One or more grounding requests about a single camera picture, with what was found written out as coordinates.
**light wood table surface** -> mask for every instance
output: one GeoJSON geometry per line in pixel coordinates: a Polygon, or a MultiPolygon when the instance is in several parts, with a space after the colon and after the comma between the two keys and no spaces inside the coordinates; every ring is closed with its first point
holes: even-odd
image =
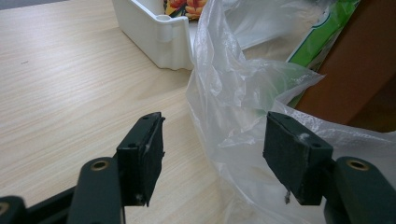
{"type": "Polygon", "coordinates": [[[156,67],[110,0],[1,10],[0,197],[32,206],[75,186],[85,162],[111,157],[140,117],[161,111],[163,171],[150,207],[127,208],[127,223],[222,222],[185,97],[190,72],[156,67]]]}

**white plastic container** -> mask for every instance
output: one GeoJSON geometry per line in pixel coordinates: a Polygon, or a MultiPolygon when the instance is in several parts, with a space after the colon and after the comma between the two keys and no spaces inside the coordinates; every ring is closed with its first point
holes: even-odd
{"type": "Polygon", "coordinates": [[[191,70],[197,22],[164,15],[163,0],[113,0],[121,30],[160,68],[191,70]]]}

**plastic bag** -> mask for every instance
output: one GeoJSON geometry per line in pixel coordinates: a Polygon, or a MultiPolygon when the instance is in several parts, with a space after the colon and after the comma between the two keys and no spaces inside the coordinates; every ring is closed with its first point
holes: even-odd
{"type": "Polygon", "coordinates": [[[286,61],[332,1],[226,0],[223,10],[247,58],[286,61]]]}
{"type": "Polygon", "coordinates": [[[266,113],[274,110],[297,118],[334,146],[334,158],[367,160],[393,187],[396,134],[330,123],[288,107],[293,97],[323,76],[297,64],[246,58],[226,14],[258,2],[278,3],[273,7],[279,12],[294,8],[283,14],[285,20],[294,20],[305,6],[305,1],[208,1],[198,24],[187,89],[191,118],[221,177],[226,223],[325,223],[322,206],[300,206],[292,196],[285,203],[287,191],[262,157],[266,113]]]}

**wood grain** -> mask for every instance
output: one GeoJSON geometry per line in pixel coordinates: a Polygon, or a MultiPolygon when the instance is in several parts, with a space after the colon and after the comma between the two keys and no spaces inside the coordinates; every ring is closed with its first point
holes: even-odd
{"type": "Polygon", "coordinates": [[[0,196],[31,206],[112,156],[134,123],[162,111],[163,172],[127,223],[222,221],[218,177],[189,115],[190,71],[157,68],[120,30],[109,0],[0,11],[0,196]]]}

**colorful packaging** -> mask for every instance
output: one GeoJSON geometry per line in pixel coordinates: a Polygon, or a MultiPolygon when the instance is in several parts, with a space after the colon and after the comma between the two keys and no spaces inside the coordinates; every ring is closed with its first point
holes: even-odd
{"type": "Polygon", "coordinates": [[[287,62],[318,71],[360,1],[338,0],[330,5],[287,62]]]}
{"type": "Polygon", "coordinates": [[[174,18],[186,16],[198,20],[207,0],[163,0],[165,14],[174,18]]]}

